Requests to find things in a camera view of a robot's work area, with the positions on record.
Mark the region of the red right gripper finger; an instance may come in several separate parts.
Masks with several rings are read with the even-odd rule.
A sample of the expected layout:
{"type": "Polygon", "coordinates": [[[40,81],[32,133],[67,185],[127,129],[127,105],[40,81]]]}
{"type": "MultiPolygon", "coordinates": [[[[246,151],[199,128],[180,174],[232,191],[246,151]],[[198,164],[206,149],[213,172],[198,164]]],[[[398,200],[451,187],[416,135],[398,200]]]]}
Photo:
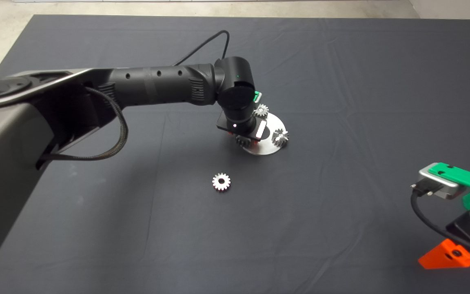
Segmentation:
{"type": "Polygon", "coordinates": [[[470,252],[462,245],[445,239],[418,259],[426,270],[469,268],[470,252]]]}

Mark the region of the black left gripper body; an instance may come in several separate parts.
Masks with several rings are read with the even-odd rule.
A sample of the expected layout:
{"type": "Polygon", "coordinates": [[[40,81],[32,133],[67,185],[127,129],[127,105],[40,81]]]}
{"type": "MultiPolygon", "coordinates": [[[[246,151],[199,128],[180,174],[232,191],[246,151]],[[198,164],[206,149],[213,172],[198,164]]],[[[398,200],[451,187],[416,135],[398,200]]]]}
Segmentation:
{"type": "Polygon", "coordinates": [[[232,131],[233,135],[242,136],[250,140],[262,140],[262,136],[267,126],[267,120],[250,116],[245,122],[229,121],[224,114],[221,113],[217,120],[217,128],[223,131],[232,131]]]}

